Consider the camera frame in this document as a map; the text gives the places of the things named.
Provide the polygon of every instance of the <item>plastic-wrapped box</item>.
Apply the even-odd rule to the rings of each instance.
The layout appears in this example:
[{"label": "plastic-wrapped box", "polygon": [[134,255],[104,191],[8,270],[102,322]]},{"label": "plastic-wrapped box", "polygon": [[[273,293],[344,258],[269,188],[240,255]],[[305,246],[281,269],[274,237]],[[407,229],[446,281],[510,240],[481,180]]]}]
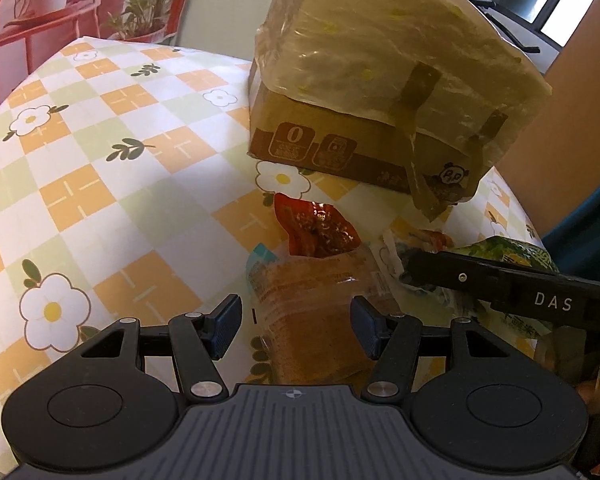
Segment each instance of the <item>plastic-wrapped box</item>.
[{"label": "plastic-wrapped box", "polygon": [[256,35],[250,153],[467,200],[551,89],[468,0],[273,0]]}]

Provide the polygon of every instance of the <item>metal pin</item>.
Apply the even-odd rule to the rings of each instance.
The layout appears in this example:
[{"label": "metal pin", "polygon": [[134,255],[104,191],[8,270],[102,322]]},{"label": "metal pin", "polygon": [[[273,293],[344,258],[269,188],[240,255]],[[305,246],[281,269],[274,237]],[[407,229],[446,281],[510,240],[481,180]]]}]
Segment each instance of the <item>metal pin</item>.
[{"label": "metal pin", "polygon": [[200,381],[191,387],[196,397],[215,397],[222,393],[222,385],[214,381]]},{"label": "metal pin", "polygon": [[389,381],[376,381],[367,386],[366,390],[375,397],[393,397],[398,393],[398,386]]}]

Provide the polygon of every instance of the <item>brown tape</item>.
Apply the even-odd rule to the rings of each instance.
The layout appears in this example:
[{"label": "brown tape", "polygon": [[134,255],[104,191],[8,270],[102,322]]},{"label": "brown tape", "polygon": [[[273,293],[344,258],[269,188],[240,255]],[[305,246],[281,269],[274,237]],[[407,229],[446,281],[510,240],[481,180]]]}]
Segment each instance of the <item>brown tape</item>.
[{"label": "brown tape", "polygon": [[507,114],[503,114],[497,110],[491,112],[491,115],[487,117],[487,120],[484,121],[484,124],[478,132],[480,140],[486,144],[488,141],[495,139],[502,125],[508,118],[509,116]]},{"label": "brown tape", "polygon": [[413,204],[422,213],[433,220],[445,209],[446,204],[429,189],[424,176],[416,170],[414,151],[416,139],[416,113],[433,92],[442,74],[432,66],[418,63],[411,71],[407,83],[400,92],[400,100],[395,105],[395,149],[404,153],[404,167],[413,196]]}]

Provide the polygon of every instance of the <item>circular pad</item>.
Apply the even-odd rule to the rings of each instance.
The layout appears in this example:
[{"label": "circular pad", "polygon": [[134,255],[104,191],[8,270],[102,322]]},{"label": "circular pad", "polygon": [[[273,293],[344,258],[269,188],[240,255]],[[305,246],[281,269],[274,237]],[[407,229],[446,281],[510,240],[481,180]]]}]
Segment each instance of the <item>circular pad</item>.
[{"label": "circular pad", "polygon": [[115,417],[122,409],[122,397],[106,386],[82,384],[56,393],[46,408],[60,424],[89,428]]},{"label": "circular pad", "polygon": [[570,460],[587,420],[576,391],[527,358],[470,359],[421,387],[411,405],[436,452],[492,474]]},{"label": "circular pad", "polygon": [[466,398],[469,412],[478,420],[498,428],[518,428],[536,420],[542,410],[540,399],[512,384],[490,384]]}]

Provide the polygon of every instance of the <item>checkered tablecloth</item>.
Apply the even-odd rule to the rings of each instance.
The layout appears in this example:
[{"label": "checkered tablecloth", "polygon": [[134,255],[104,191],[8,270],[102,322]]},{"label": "checkered tablecloth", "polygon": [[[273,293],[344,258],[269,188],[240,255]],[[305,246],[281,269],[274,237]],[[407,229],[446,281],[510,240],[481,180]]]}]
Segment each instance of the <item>checkered tablecloth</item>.
[{"label": "checkered tablecloth", "polygon": [[[0,106],[0,410],[95,329],[208,312],[229,293],[246,316],[218,368],[229,388],[249,377],[257,348],[245,264],[258,243],[286,242],[271,192],[334,203],[364,241],[408,222],[457,246],[494,234],[540,243],[495,170],[430,224],[407,195],[250,158],[249,66],[81,38]],[[174,384],[170,362],[148,371]],[[0,470],[14,464],[0,431]]]}]

